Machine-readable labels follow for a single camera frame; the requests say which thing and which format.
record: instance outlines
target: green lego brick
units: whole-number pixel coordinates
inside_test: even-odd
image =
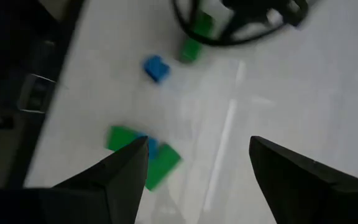
[[[202,12],[197,17],[193,30],[199,35],[208,37],[211,35],[213,23],[213,18],[207,13]],[[203,46],[201,43],[188,37],[180,55],[180,60],[186,63],[194,62],[198,58],[202,48]]]
[[[157,158],[149,160],[146,188],[153,191],[181,161],[180,155],[168,144],[158,148]]]
[[[107,148],[118,151],[137,138],[137,132],[124,126],[112,126],[107,140]]]

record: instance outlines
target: black cable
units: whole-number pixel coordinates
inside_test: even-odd
[[[318,0],[314,0],[314,1],[310,1],[309,5],[313,5],[317,2]],[[199,5],[199,0],[192,0],[192,6],[198,4]],[[274,33],[276,33],[277,31],[279,31],[280,29],[284,28],[286,23],[282,23],[268,31],[262,32],[260,34],[254,35],[252,37],[249,37],[248,39],[242,39],[242,40],[213,40],[207,37],[204,37],[202,35],[199,35],[197,33],[195,33],[194,31],[192,31],[190,29],[191,26],[189,26],[189,23],[187,23],[183,16],[182,13],[179,10],[178,4],[177,4],[177,0],[172,0],[172,6],[173,6],[173,11],[175,13],[175,17],[179,23],[179,26],[183,29],[183,31],[192,39],[195,39],[196,41],[202,43],[202,44],[206,44],[206,45],[210,45],[213,47],[228,47],[228,46],[235,46],[235,45],[242,45],[242,44],[249,44],[251,42],[255,42],[257,40],[263,39],[267,36],[270,36]],[[197,9],[192,8],[191,9],[192,12],[197,11]]]

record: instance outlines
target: blue block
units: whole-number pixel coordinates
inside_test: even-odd
[[[158,55],[149,57],[144,63],[144,70],[156,83],[160,83],[169,75],[170,67],[162,62]]]
[[[144,133],[138,133],[137,137],[149,137],[149,159],[155,159],[158,155],[158,141]]]

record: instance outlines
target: white table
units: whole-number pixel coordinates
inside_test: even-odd
[[[358,177],[358,1],[323,2],[301,32],[175,61],[169,1],[92,0],[75,32],[26,180],[53,186],[111,153],[110,125],[169,142],[183,163],[144,191],[137,223],[274,223],[248,156],[261,135]],[[160,86],[141,63],[160,54]]]

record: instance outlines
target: green block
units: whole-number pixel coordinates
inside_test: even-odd
[[[212,29],[213,18],[207,13],[202,12],[196,20],[196,24],[193,29],[194,32],[199,35],[208,37],[211,35]],[[201,43],[188,37],[180,55],[180,60],[186,63],[194,62],[198,58],[202,48],[203,46]]]
[[[120,148],[128,145],[137,137],[137,132],[124,126],[111,126],[107,140],[107,148],[112,151],[118,151]]]
[[[154,190],[180,161],[180,155],[171,146],[168,144],[161,145],[158,148],[157,158],[149,160],[146,188]]]

